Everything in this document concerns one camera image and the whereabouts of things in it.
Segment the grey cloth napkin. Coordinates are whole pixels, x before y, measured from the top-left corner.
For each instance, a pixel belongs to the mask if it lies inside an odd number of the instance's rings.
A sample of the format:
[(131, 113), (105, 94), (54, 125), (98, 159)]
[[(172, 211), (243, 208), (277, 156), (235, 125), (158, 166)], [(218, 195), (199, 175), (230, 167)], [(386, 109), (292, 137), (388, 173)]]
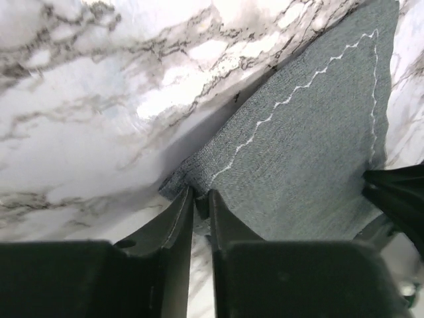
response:
[(270, 240), (350, 240), (379, 214), (362, 174), (386, 161), (397, 1), (367, 1), (276, 72), (161, 185), (216, 189)]

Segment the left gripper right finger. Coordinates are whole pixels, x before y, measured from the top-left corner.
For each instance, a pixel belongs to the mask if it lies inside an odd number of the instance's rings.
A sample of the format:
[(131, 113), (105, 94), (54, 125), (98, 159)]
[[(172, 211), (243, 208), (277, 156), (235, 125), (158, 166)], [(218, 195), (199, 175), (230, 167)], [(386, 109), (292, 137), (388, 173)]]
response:
[(387, 266), (350, 241), (267, 241), (208, 194), (218, 317), (409, 317)]

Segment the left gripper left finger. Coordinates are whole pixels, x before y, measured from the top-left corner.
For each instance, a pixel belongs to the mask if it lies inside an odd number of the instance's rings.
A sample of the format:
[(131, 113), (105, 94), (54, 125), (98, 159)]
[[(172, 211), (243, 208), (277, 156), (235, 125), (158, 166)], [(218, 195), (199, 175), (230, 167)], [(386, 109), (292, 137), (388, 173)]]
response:
[(2, 317), (185, 317), (193, 192), (116, 243), (5, 242)]

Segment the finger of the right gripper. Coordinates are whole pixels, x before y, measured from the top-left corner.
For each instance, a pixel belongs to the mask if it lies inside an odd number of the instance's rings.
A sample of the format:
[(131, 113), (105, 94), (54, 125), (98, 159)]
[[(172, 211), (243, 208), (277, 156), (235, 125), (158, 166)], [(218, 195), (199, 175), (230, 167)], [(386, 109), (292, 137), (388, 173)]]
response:
[(380, 209), (414, 245), (423, 244), (423, 165), (367, 170), (363, 196)]

